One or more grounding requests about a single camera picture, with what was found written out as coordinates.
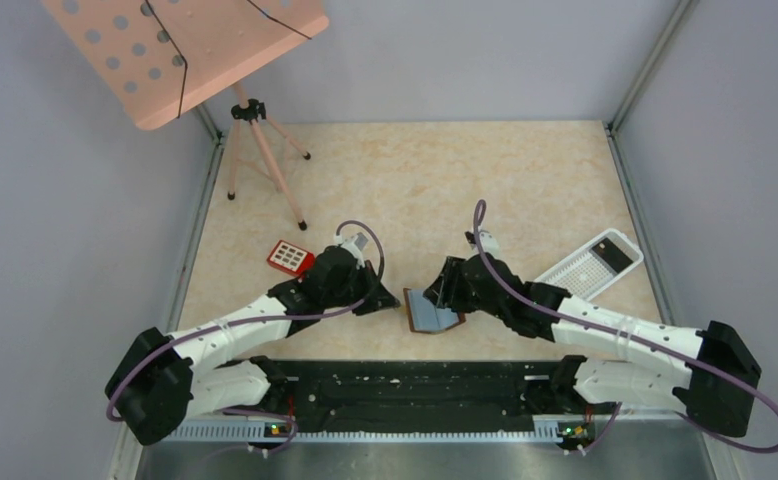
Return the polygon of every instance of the beige marble floor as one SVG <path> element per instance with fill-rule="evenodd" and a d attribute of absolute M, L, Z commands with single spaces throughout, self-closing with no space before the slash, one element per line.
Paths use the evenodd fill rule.
<path fill-rule="evenodd" d="M 301 232 L 282 194 L 240 167 L 236 200 L 226 198 L 225 156 L 183 309 L 190 328 L 250 303 L 286 280 L 265 259 L 279 239 L 312 252 L 329 245 L 336 225 L 356 218 L 386 248 L 384 284 L 424 287 L 446 255 L 467 256 L 463 232 L 479 198 L 485 227 L 503 259 L 533 279 L 605 228 L 635 239 L 604 131 L 598 122 L 485 122 L 295 125 L 312 153 L 281 162 L 309 223 Z M 279 138 L 266 129 L 278 158 Z M 250 140 L 242 156 L 258 160 Z M 346 234 L 355 233 L 348 230 Z M 376 260 L 373 245 L 367 254 Z M 645 267 L 595 302 L 658 318 Z M 556 359 L 580 349 L 521 338 L 484 314 L 439 335 L 409 331 L 403 308 L 325 320 L 246 356 L 309 359 Z"/>

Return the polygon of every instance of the music stand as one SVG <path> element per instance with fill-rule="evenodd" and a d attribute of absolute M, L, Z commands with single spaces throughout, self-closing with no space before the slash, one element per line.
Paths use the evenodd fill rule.
<path fill-rule="evenodd" d="M 264 105 L 252 106 L 238 82 L 306 42 L 305 36 L 327 28 L 321 0 L 42 0 L 42 4 L 140 129 L 159 128 L 233 87 L 239 104 L 231 113 L 238 110 L 238 115 L 246 116 L 267 176 L 286 195 L 298 225 L 306 229 L 258 120 L 264 118 L 304 158 L 309 152 L 273 119 L 259 115 Z M 254 112 L 257 117 L 252 121 Z M 231 147 L 236 149 L 240 123 L 234 118 L 231 136 L 236 145 Z M 239 160 L 238 152 L 231 155 L 232 199 Z"/>

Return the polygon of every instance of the music stand tripod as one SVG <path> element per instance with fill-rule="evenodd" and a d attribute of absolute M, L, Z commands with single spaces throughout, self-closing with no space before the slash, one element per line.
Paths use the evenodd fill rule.
<path fill-rule="evenodd" d="M 230 109 L 230 114 L 233 116 L 233 128 L 230 130 L 231 138 L 227 141 L 228 150 L 230 152 L 230 178 L 227 188 L 227 198 L 233 200 L 236 198 L 236 171 L 240 163 L 244 163 L 255 171 L 265 176 L 274 183 L 277 191 L 282 191 L 286 196 L 286 200 L 289 202 L 289 206 L 292 208 L 292 213 L 295 214 L 295 220 L 298 222 L 298 227 L 301 230 L 307 229 L 307 222 L 304 220 L 304 214 L 301 212 L 301 207 L 298 205 L 298 201 L 292 195 L 289 186 L 286 184 L 286 178 L 280 171 L 280 167 L 277 165 L 277 160 L 274 158 L 274 154 L 271 153 L 271 148 L 268 146 L 268 140 L 265 138 L 265 134 L 259 126 L 259 120 L 265 120 L 271 125 L 277 133 L 279 133 L 283 139 L 295 147 L 304 160 L 309 160 L 312 155 L 295 140 L 288 130 L 283 128 L 273 118 L 267 115 L 265 111 L 265 104 L 255 98 L 248 98 L 244 89 L 239 83 L 232 85 L 233 91 L 236 92 L 236 97 L 239 99 L 239 103 L 234 105 Z M 265 168 L 268 173 L 263 172 L 257 168 L 253 163 L 246 162 L 239 157 L 240 142 L 241 142 L 241 125 L 242 122 L 247 122 L 250 126 L 251 133 L 253 134 L 254 141 L 256 141 L 257 147 L 259 147 L 260 155 L 265 163 Z"/>

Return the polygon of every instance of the black elastic band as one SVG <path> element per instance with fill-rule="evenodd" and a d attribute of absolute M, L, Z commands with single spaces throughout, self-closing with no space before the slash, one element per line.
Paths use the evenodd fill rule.
<path fill-rule="evenodd" d="M 183 84 L 180 86 L 180 104 L 177 106 L 177 118 L 180 118 L 180 115 L 183 114 L 183 96 L 186 94 L 186 76 L 189 74 L 189 62 L 186 60 L 186 57 L 183 56 L 183 52 L 180 51 L 180 47 L 177 46 L 177 42 L 174 41 L 174 37 L 168 33 L 168 29 L 166 29 L 165 25 L 162 24 L 162 20 L 159 19 L 159 16 L 156 14 L 156 10 L 153 9 L 150 1 L 145 0 L 145 5 L 147 5 L 148 10 L 150 10 L 151 14 L 153 15 L 153 18 L 156 19 L 156 23 L 159 24 L 159 28 L 161 28 L 162 31 L 165 32 L 165 35 L 168 36 L 168 41 L 171 42 L 171 45 L 174 45 L 174 50 L 177 50 L 177 54 L 180 55 L 180 59 L 183 61 Z"/>
<path fill-rule="evenodd" d="M 291 30 L 291 31 L 293 31 L 293 32 L 295 32 L 295 33 L 297 33 L 298 35 L 300 35 L 300 36 L 302 36 L 302 37 L 306 38 L 307 40 L 312 40 L 312 37 L 310 37 L 309 35 L 306 35 L 306 34 L 304 34 L 304 33 L 300 32 L 300 31 L 298 31 L 298 30 L 296 30 L 296 29 L 294 29 L 294 28 L 290 27 L 289 25 L 286 25 L 285 23 L 281 22 L 280 20 L 277 20 L 276 18 L 272 17 L 271 15 L 269 15 L 269 14 L 265 13 L 265 10 L 263 10 L 263 9 L 259 8 L 259 6 L 258 6 L 256 3 L 252 2 L 251 0 L 248 0 L 248 3 L 250 3 L 251 5 L 253 5 L 253 7 L 254 7 L 254 8 L 256 8 L 257 10 L 259 10 L 259 13 L 263 14 L 263 16 L 265 16 L 265 18 L 267 18 L 267 19 L 271 20 L 271 21 L 272 21 L 272 22 L 274 22 L 274 23 L 277 23 L 277 24 L 283 25 L 284 27 L 286 27 L 286 28 L 288 28 L 289 30 Z"/>

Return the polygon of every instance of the gray wall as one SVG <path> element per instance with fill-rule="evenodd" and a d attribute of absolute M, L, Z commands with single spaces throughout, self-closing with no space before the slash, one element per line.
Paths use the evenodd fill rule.
<path fill-rule="evenodd" d="M 105 478 L 102 389 L 164 319 L 209 146 L 136 130 L 38 2 L 0 2 L 0 478 Z"/>
<path fill-rule="evenodd" d="M 701 2 L 622 138 L 683 322 L 735 326 L 778 400 L 778 2 Z M 776 424 L 756 407 L 747 440 Z"/>
<path fill-rule="evenodd" d="M 245 85 L 287 122 L 610 119 L 676 3 L 325 0 L 330 27 Z"/>

